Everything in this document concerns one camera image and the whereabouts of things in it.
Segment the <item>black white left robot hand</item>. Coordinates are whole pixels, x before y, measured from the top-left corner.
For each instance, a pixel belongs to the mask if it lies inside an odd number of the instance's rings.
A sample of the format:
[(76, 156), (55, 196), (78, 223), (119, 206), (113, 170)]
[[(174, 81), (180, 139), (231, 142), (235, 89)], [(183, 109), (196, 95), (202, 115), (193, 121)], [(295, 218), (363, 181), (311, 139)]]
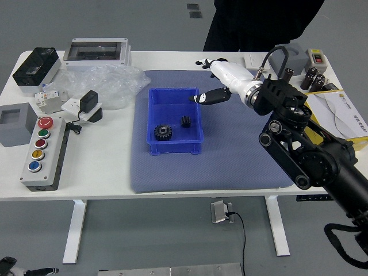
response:
[(46, 267), (36, 270), (25, 270), (16, 267), (17, 260), (13, 257), (6, 256), (1, 259), (1, 275), (24, 275), (24, 276), (37, 276), (37, 275), (54, 275), (60, 270), (55, 267)]

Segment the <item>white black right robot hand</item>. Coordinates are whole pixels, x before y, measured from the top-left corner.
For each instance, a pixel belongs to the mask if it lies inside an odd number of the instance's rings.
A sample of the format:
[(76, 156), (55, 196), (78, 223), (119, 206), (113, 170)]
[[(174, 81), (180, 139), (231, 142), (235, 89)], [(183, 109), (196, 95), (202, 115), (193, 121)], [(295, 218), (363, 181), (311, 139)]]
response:
[(196, 61), (204, 69), (210, 69), (225, 87), (214, 89), (200, 95), (192, 95), (189, 100), (201, 105), (213, 105), (225, 102), (232, 94), (239, 95), (242, 103), (249, 108), (254, 106), (262, 82), (256, 79), (246, 68), (238, 63), (228, 62), (225, 59), (201, 59)]

